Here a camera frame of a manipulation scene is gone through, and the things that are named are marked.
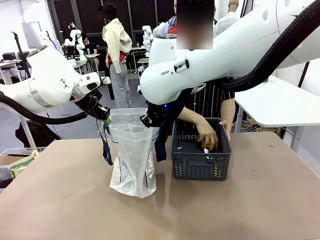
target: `striped shirt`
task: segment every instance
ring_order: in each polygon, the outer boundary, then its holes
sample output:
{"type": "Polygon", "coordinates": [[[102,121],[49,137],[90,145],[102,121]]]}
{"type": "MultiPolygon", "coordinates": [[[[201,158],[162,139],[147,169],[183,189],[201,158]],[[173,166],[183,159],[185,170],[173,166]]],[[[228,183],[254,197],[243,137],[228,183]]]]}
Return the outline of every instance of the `striped shirt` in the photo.
{"type": "Polygon", "coordinates": [[[222,90],[212,83],[190,95],[185,107],[204,118],[221,118],[221,105],[225,100],[234,99],[235,93],[222,90]]]}

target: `black beanie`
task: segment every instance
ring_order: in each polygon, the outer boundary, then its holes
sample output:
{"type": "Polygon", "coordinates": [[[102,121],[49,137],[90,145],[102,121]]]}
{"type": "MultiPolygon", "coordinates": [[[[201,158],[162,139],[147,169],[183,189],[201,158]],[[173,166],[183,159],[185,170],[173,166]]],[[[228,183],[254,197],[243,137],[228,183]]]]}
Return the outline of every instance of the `black beanie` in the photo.
{"type": "Polygon", "coordinates": [[[103,6],[98,8],[100,14],[107,20],[117,18],[117,7],[111,2],[106,1],[103,6]]]}

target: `gray pants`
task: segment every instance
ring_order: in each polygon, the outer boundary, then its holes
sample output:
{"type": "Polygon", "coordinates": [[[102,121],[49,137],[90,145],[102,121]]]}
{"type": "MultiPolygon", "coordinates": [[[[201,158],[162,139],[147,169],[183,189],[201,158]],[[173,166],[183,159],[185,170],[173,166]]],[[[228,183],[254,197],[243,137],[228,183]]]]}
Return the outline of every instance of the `gray pants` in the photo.
{"type": "Polygon", "coordinates": [[[125,63],[120,63],[121,73],[116,73],[115,66],[110,66],[110,81],[115,104],[118,109],[131,108],[130,88],[128,85],[128,70],[125,63]]]}

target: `red shirt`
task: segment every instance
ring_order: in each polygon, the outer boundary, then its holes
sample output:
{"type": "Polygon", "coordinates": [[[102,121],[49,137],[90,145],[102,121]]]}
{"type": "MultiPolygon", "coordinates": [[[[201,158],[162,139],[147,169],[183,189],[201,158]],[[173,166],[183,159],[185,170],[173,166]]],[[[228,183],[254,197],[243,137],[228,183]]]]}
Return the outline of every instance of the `red shirt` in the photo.
{"type": "Polygon", "coordinates": [[[169,29],[168,34],[177,34],[177,23],[175,22],[172,28],[169,29]]]}
{"type": "Polygon", "coordinates": [[[120,61],[123,61],[123,60],[125,60],[126,59],[126,56],[125,56],[125,54],[122,52],[122,51],[120,51],[120,58],[119,58],[119,60],[120,61]]]}

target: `tabletop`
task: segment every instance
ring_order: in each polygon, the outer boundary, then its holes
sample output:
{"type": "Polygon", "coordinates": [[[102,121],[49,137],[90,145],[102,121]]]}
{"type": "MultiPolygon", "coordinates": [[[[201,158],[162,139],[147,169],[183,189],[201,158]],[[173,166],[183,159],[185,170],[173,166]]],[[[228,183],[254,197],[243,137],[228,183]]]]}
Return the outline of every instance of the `tabletop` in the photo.
{"type": "Polygon", "coordinates": [[[225,181],[175,179],[170,142],[140,199],[109,187],[101,139],[54,141],[0,194],[0,239],[320,238],[320,179],[274,133],[233,134],[225,181]]]}
{"type": "Polygon", "coordinates": [[[73,68],[79,68],[79,67],[81,67],[81,66],[83,66],[85,64],[87,64],[87,61],[77,61],[76,65],[73,66],[73,68]]]}
{"type": "Polygon", "coordinates": [[[145,57],[145,58],[140,58],[138,61],[138,64],[148,64],[149,63],[149,58],[145,57]]]}
{"type": "Polygon", "coordinates": [[[8,67],[14,67],[15,64],[20,63],[21,60],[14,60],[14,61],[8,61],[8,62],[0,62],[0,68],[8,68],[8,67]]]}
{"type": "Polygon", "coordinates": [[[275,76],[237,92],[235,101],[263,127],[320,125],[320,97],[275,76]]]}
{"type": "Polygon", "coordinates": [[[97,54],[87,54],[87,55],[85,55],[85,56],[86,56],[88,59],[94,59],[94,58],[100,56],[100,54],[99,54],[99,53],[97,53],[97,54]]]}
{"type": "Polygon", "coordinates": [[[140,46],[140,47],[133,47],[131,48],[131,50],[145,50],[145,47],[144,46],[140,46]]]}

